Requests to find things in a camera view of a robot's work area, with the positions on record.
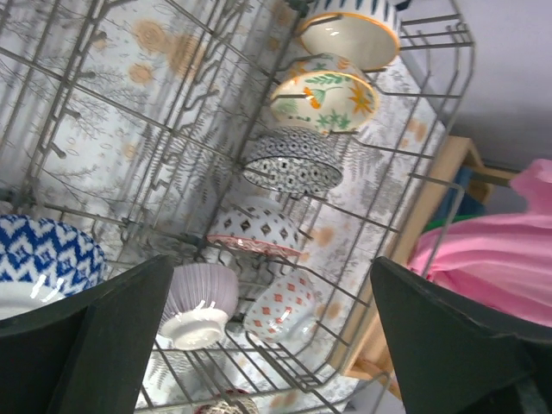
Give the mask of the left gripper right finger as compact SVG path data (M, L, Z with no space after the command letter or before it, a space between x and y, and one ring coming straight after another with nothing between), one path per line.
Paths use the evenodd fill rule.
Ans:
M549 413L551 329L379 257L373 298L408 413Z

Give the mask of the orange diamond white bowl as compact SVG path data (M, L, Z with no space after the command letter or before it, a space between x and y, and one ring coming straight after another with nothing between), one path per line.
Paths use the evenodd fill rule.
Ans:
M276 279L243 319L250 335L265 343L306 340L317 324L317 299L307 274L295 270Z

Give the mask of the brown floral grid bowl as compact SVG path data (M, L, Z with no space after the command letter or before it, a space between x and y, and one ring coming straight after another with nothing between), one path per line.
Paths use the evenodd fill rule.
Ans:
M226 390L225 393L234 400L224 398L210 405L202 405L197 408L195 414L259 414L258 405L248 396L248 392L242 389Z

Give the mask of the brown diamond dotted bowl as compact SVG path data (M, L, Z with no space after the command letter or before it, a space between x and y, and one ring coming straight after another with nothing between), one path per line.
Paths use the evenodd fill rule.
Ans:
M279 203L269 198L244 198L240 204L219 211L206 239L234 250L268 256L301 255L298 226Z

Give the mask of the blue stroke white bowl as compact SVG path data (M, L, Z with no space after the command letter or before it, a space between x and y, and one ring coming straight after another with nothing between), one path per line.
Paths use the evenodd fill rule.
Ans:
M300 24L299 39L311 54L333 53L363 71L391 64L399 54L401 11L408 1L315 1Z

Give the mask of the blue white porcelain bowl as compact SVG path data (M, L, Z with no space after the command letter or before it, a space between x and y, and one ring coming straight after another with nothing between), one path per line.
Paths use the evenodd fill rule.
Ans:
M85 232L50 218L1 216L1 318L103 283L106 259Z

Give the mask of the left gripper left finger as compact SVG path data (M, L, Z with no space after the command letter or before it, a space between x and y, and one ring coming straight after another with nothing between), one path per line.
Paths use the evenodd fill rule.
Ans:
M173 278L165 255L1 322L3 413L131 413Z

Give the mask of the orange leaf floral bowl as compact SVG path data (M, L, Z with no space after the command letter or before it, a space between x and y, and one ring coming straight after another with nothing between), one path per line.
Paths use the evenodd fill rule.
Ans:
M320 53L293 61L270 97L278 122L319 133L356 131L376 114L377 92L351 61Z

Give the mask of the purple striped bowl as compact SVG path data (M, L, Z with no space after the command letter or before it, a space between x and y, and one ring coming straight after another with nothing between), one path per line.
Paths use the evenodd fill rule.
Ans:
M238 305L239 282L228 267L192 263L175 267L159 335L184 351L220 341Z

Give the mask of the grey wire dish rack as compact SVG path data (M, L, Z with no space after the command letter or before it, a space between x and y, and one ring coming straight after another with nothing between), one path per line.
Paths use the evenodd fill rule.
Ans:
M341 413L359 392L398 393L369 267L402 261L447 180L436 156L474 69L456 1L416 1L401 54L368 72L379 110L330 133L339 186L268 191L242 173L270 96L305 52L284 1L4 1L1 209L66 221L103 247L115 277L143 260L213 261L240 279L241 311L294 269L316 284L305 342L265 344L239 328L201 351L158 339L136 409L185 413L243 388L263 413ZM210 243L217 213L269 198L298 226L301 255Z

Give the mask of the navy geometric pattern bowl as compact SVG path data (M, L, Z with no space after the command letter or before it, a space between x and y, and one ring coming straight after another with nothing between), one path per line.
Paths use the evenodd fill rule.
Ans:
M343 180L342 165L329 140L313 129L298 126L259 134L242 175L261 188L294 194L322 193Z

